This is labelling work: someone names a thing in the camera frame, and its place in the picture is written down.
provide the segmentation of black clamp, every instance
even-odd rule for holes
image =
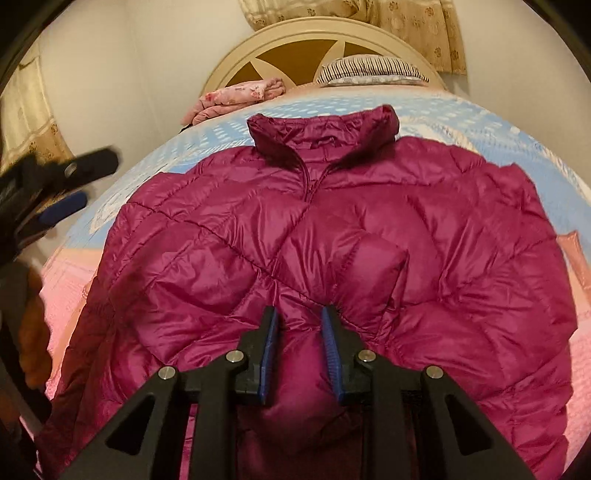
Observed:
[[[535,480],[478,406],[436,365],[393,365],[322,311],[330,381],[339,403],[365,407],[362,480]]]
[[[278,313],[266,307],[236,350],[188,372],[162,367],[81,451],[60,480],[177,480],[189,410],[198,404],[189,479],[236,477],[233,406],[265,405]]]

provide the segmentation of blue handle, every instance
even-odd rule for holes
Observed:
[[[43,210],[37,217],[39,223],[51,228],[56,226],[64,218],[82,210],[88,204],[88,197],[83,191],[72,193],[59,202]]]

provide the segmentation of floral curtain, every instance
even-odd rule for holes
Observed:
[[[452,0],[238,0],[252,28],[300,17],[343,17],[393,33],[444,73],[466,74]]]
[[[36,152],[40,161],[72,158],[47,102],[37,51],[30,51],[18,66],[2,92],[0,103],[3,143],[0,171],[29,152]]]

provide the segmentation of pillow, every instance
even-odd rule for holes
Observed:
[[[342,59],[336,59],[322,66],[318,83],[328,83],[331,80],[342,77],[364,75],[405,75],[416,77],[428,82],[414,65],[396,57],[383,57],[381,55],[351,55]]]
[[[342,77],[324,83],[321,87],[345,87],[350,85],[419,85],[428,86],[428,83],[407,75],[373,75],[373,76],[355,76]]]

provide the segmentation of magenta puffer jacket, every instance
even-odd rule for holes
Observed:
[[[576,317],[524,172],[395,141],[390,106],[248,125],[255,147],[158,174],[121,209],[37,439],[48,477],[161,366],[207,364],[271,304],[270,407],[239,411],[239,477],[358,479],[360,418],[332,394],[320,333],[332,303],[395,364],[441,365],[538,479],[557,479]]]

